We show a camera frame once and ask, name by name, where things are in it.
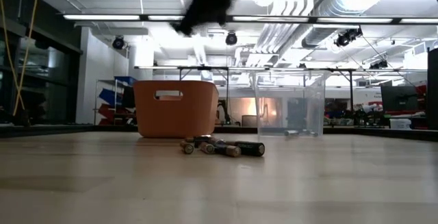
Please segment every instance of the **wooden floor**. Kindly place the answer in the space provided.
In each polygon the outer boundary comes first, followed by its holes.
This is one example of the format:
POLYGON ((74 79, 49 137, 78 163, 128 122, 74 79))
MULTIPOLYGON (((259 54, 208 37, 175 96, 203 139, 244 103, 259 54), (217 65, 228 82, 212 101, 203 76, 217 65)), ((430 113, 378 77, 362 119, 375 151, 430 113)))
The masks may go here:
POLYGON ((438 143, 271 138, 262 158, 227 158, 138 139, 0 140, 0 223, 438 223, 438 143))

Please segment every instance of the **white wall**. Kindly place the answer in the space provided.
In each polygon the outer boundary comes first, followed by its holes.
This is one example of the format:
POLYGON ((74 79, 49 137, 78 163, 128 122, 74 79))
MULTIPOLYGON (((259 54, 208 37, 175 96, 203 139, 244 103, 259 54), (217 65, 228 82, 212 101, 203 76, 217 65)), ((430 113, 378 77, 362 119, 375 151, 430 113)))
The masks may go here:
POLYGON ((89 28, 82 29, 81 50, 76 123, 93 123, 96 80, 126 76, 129 61, 95 37, 89 28))

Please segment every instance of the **clear plastic bin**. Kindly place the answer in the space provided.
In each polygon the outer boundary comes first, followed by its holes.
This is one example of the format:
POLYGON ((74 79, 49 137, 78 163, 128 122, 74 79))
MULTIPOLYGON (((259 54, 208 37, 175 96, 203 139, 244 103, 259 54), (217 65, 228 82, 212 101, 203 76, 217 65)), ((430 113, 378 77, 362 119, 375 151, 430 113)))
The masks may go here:
POLYGON ((321 136, 329 71, 262 72, 253 75, 259 139, 321 136))

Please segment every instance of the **orange plastic basket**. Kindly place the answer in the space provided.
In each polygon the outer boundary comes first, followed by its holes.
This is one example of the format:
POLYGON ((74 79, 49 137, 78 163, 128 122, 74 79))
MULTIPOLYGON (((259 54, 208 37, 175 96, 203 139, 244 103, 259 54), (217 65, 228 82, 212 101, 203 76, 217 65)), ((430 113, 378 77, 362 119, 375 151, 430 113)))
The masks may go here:
POLYGON ((213 133, 218 89, 202 81, 138 81, 133 85, 138 132, 145 138, 189 138, 213 133), (157 91, 179 91, 161 96, 157 91))

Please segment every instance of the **ceiling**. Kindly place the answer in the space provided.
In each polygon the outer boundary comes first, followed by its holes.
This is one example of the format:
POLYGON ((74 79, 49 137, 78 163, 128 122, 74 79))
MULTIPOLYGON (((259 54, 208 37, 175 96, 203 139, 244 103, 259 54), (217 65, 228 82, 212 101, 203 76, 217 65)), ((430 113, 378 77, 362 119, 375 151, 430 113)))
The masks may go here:
MULTIPOLYGON (((60 12, 85 13, 85 14, 181 14, 190 0, 45 0, 60 12)), ((258 0, 237 0, 230 13, 239 15, 269 14, 273 6, 260 6, 258 0)), ((367 9, 365 16, 437 16, 438 3, 436 0, 380 0, 367 9)), ((193 38, 184 38, 176 34, 167 23, 95 23, 96 36, 102 40, 111 40, 115 35, 99 34, 99 30, 116 28, 142 28, 149 31, 156 42, 155 59, 160 64, 181 64, 187 60, 188 55, 194 55, 193 38)), ((251 23, 230 23, 225 29, 237 32, 239 42, 235 46, 226 46, 226 34, 214 34, 204 37, 201 43, 207 55, 235 55, 238 47, 253 47, 257 44, 263 29, 267 25, 251 23)), ((221 29, 218 25, 207 25, 204 29, 221 29)), ((358 39, 351 45, 338 49, 333 47, 331 38, 315 50, 301 49, 289 50, 285 56, 285 66, 295 67, 301 60, 305 60, 307 67, 349 66, 357 68, 355 62, 363 62, 374 57, 377 53, 391 52, 389 59, 400 62, 403 53, 412 46, 418 45, 423 40, 434 40, 437 37, 437 28, 434 26, 363 26, 365 39, 358 39)), ((128 37, 135 43, 136 37, 128 37)))

